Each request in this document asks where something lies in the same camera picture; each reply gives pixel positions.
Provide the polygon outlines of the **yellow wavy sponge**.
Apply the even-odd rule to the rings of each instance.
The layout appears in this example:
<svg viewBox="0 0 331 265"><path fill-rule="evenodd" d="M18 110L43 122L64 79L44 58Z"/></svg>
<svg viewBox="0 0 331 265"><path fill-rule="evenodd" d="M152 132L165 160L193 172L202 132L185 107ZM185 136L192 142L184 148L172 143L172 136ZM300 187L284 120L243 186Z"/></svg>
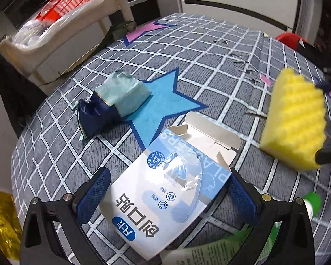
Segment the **yellow wavy sponge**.
<svg viewBox="0 0 331 265"><path fill-rule="evenodd" d="M315 154L325 135L323 91L292 68L276 79L259 149L295 171L320 168Z"/></svg>

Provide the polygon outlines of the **blue white paper box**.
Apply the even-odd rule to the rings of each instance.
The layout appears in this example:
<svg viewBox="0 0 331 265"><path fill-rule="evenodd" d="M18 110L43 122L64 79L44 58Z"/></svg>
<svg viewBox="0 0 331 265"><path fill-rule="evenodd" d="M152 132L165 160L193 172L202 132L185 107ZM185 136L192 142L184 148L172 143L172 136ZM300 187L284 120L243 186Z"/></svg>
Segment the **blue white paper box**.
<svg viewBox="0 0 331 265"><path fill-rule="evenodd" d="M240 145L233 132L189 112L112 183L99 209L118 235L150 260L222 190Z"/></svg>

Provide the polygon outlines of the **black trash bin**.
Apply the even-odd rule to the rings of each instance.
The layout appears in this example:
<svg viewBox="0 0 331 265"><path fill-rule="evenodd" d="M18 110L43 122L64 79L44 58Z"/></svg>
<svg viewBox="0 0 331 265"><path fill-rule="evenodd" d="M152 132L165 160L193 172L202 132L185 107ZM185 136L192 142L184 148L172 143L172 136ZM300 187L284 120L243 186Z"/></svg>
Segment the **black trash bin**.
<svg viewBox="0 0 331 265"><path fill-rule="evenodd" d="M302 39L299 40L296 51L322 71L326 80L323 84L331 89L331 58Z"/></svg>

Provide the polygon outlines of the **gold foil bag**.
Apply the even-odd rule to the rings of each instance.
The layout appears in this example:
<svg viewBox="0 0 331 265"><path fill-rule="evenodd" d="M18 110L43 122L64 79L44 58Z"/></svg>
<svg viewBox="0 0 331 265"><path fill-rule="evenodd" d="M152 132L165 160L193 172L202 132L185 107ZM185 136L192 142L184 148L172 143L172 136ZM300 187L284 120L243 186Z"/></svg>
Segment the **gold foil bag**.
<svg viewBox="0 0 331 265"><path fill-rule="evenodd" d="M19 260L22 230L13 195L0 191L0 249L11 260Z"/></svg>

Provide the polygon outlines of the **small green cap tube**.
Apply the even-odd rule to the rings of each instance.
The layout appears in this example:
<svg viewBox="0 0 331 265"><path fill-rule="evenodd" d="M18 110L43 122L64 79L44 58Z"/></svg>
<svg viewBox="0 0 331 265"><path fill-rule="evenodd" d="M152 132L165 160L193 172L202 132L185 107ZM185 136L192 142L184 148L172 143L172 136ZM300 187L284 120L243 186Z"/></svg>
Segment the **small green cap tube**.
<svg viewBox="0 0 331 265"><path fill-rule="evenodd" d="M270 200L255 227L183 250L165 250L162 264L314 264L311 219L321 199L310 192L292 203Z"/></svg>

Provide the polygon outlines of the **red plastic stool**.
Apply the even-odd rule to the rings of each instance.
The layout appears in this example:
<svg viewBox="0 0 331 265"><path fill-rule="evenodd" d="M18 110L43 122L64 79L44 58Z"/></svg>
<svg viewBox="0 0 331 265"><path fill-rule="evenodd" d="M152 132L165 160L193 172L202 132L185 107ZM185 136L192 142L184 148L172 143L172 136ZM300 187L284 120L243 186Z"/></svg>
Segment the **red plastic stool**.
<svg viewBox="0 0 331 265"><path fill-rule="evenodd" d="M275 38L276 40L280 41L284 45L288 46L289 48L296 50L300 41L306 42L305 39L300 37L299 35L292 33L292 32L284 32Z"/></svg>

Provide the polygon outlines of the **grey checked tablecloth with stars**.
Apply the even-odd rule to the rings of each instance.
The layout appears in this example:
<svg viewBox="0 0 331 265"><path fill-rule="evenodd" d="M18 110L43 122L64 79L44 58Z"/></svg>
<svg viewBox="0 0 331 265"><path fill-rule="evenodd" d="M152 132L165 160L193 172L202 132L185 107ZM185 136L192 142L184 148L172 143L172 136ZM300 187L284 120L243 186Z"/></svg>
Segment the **grey checked tablecloth with stars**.
<svg viewBox="0 0 331 265"><path fill-rule="evenodd" d="M246 114L268 111L272 87L286 66L319 81L322 73L292 49L256 30L192 14L161 19L162 29L146 32L130 45L117 41L89 58L48 96L23 130L11 158L11 180L17 215L24 221L34 197L61 198L106 166L114 178L141 153L127 124L81 141L73 106L117 69L135 78L159 78L177 70L177 90L205 104L211 121L241 139L232 167L248 182L279 200L316 192L322 207L312 220L316 263L331 257L331 165L298 173L258 148L264 121Z"/></svg>

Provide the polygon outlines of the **white refrigerator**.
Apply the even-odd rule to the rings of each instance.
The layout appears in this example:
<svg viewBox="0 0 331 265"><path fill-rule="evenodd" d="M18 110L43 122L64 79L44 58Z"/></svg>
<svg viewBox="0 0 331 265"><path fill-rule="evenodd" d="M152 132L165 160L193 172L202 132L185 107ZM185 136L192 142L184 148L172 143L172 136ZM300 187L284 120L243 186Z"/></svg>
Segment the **white refrigerator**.
<svg viewBox="0 0 331 265"><path fill-rule="evenodd" d="M184 13L202 14L277 36L297 27L299 0L181 0Z"/></svg>

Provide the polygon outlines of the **crumpled teal navy wrapper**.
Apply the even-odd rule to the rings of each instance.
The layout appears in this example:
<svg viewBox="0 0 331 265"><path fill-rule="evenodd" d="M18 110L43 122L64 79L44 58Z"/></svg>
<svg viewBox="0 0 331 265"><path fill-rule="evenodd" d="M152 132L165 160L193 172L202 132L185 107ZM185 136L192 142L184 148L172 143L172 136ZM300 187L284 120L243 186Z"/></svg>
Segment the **crumpled teal navy wrapper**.
<svg viewBox="0 0 331 265"><path fill-rule="evenodd" d="M97 86L90 99L78 100L74 110L81 135L92 138L104 129L111 129L135 112L151 95L144 83L118 69Z"/></svg>

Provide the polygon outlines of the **black built-in oven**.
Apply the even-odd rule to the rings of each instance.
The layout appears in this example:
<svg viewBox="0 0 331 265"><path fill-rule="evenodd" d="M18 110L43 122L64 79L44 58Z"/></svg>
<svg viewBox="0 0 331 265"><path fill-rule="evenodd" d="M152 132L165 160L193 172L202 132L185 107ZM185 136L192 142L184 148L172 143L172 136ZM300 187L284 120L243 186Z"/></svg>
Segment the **black built-in oven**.
<svg viewBox="0 0 331 265"><path fill-rule="evenodd" d="M161 17L157 0L142 1L130 7L137 26L142 26Z"/></svg>

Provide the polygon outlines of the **red plastic basket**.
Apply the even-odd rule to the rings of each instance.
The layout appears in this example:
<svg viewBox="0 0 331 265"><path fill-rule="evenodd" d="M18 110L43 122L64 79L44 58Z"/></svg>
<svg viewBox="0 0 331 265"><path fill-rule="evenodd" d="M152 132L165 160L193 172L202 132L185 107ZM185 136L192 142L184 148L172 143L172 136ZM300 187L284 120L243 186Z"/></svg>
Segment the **red plastic basket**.
<svg viewBox="0 0 331 265"><path fill-rule="evenodd" d="M50 0L42 10L40 10L35 19L56 22L70 11L88 1L90 0Z"/></svg>

